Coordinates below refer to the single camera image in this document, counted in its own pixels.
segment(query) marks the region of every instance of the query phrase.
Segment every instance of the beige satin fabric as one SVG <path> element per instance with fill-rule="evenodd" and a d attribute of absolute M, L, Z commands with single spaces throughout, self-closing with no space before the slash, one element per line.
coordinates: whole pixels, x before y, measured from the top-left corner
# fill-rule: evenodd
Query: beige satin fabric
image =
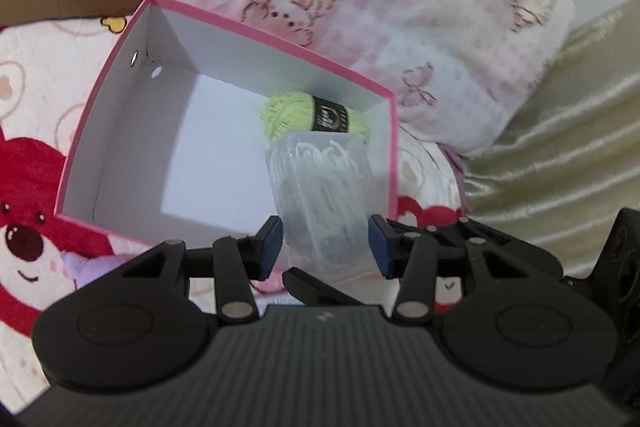
<path fill-rule="evenodd" d="M 640 0 L 574 34 L 500 139 L 465 169 L 475 219 L 586 276 L 619 209 L 640 208 Z"/>

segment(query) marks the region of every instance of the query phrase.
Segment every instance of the metal pin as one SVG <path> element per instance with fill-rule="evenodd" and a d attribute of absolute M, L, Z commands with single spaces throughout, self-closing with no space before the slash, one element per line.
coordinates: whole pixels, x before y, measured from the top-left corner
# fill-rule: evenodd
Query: metal pin
<path fill-rule="evenodd" d="M 222 306 L 221 311 L 230 319 L 245 319 L 254 312 L 254 307 L 246 302 L 231 301 Z"/>
<path fill-rule="evenodd" d="M 429 307 L 424 302 L 407 301 L 398 304 L 396 311 L 407 319 L 420 319 L 429 313 Z"/>

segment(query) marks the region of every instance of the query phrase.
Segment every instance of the bear nose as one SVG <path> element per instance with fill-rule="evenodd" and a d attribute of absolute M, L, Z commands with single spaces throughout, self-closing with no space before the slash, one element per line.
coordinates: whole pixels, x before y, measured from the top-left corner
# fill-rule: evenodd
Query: bear nose
<path fill-rule="evenodd" d="M 38 231 L 17 223 L 6 227 L 4 241 L 12 254 L 27 263 L 36 261 L 44 250 L 44 242 Z"/>

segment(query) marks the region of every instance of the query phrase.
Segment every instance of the purple fabric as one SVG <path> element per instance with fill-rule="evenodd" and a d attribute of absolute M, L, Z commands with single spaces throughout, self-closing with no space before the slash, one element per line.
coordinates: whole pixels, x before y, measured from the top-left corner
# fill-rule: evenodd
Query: purple fabric
<path fill-rule="evenodd" d="M 462 210 L 464 213 L 468 213 L 469 206 L 466 203 L 466 194 L 465 194 L 465 171 L 462 166 L 462 160 L 460 156 L 458 156 L 454 150 L 448 145 L 443 145 L 438 143 L 438 147 L 445 155 L 445 158 L 451 165 L 453 169 L 453 174 L 456 177 L 456 184 L 458 185 L 458 192 L 460 193 L 460 202 L 462 203 Z"/>
<path fill-rule="evenodd" d="M 62 263 L 66 272 L 76 281 L 76 288 L 88 285 L 111 270 L 128 263 L 134 254 L 121 253 L 119 255 L 103 255 L 95 259 L 86 259 L 73 252 L 61 252 Z"/>

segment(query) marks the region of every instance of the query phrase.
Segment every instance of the black mechanical arm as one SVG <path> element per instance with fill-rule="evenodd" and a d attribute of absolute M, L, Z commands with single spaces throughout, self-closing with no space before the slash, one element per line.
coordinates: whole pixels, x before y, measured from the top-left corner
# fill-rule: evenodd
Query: black mechanical arm
<path fill-rule="evenodd" d="M 623 209 L 586 280 L 465 217 L 416 229 L 372 216 L 390 317 L 297 268 L 304 307 L 258 316 L 250 280 L 282 247 L 165 241 L 47 309 L 33 347 L 51 388 L 2 427 L 623 427 L 640 405 L 640 213 Z M 215 279 L 217 314 L 188 299 Z M 463 298 L 434 312 L 436 277 Z"/>

